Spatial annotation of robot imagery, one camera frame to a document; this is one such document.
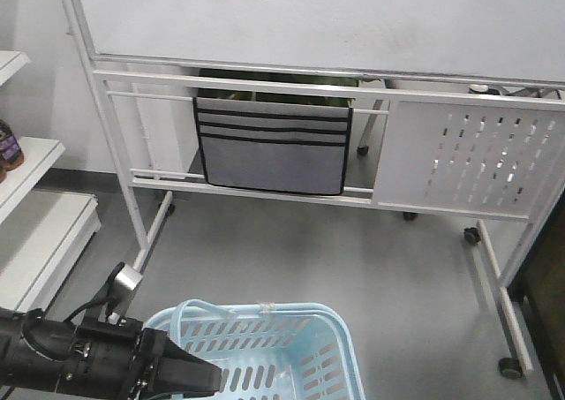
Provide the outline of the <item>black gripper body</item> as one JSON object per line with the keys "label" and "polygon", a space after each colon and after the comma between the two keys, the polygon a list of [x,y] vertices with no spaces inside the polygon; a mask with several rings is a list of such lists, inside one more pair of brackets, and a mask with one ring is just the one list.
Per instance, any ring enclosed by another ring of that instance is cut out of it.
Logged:
{"label": "black gripper body", "polygon": [[86,316],[76,327],[65,366],[65,393],[94,399],[156,394],[155,382],[170,340],[141,321],[115,323]]}

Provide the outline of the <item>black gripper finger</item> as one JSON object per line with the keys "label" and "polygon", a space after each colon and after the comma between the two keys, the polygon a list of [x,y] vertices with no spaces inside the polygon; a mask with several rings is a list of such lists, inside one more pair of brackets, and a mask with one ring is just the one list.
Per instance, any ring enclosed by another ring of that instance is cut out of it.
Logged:
{"label": "black gripper finger", "polygon": [[220,390],[222,369],[166,342],[149,382],[150,398],[213,396]]}

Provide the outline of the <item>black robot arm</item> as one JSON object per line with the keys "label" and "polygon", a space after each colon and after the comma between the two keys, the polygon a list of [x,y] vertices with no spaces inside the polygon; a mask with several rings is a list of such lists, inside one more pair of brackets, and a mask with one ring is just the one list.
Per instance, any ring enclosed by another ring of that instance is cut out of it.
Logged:
{"label": "black robot arm", "polygon": [[220,367],[182,350],[166,332],[125,319],[79,325],[51,321],[41,309],[1,312],[1,382],[22,389],[94,399],[209,397]]}

